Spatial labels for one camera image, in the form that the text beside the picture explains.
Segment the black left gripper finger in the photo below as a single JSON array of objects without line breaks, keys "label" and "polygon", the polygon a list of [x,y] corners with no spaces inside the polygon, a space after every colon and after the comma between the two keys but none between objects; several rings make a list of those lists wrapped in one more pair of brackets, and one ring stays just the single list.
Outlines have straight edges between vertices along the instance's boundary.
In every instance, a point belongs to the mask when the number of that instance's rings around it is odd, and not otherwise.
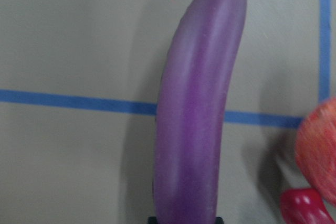
[{"label": "black left gripper finger", "polygon": [[155,216],[149,216],[146,221],[147,224],[158,224],[157,218]]}]

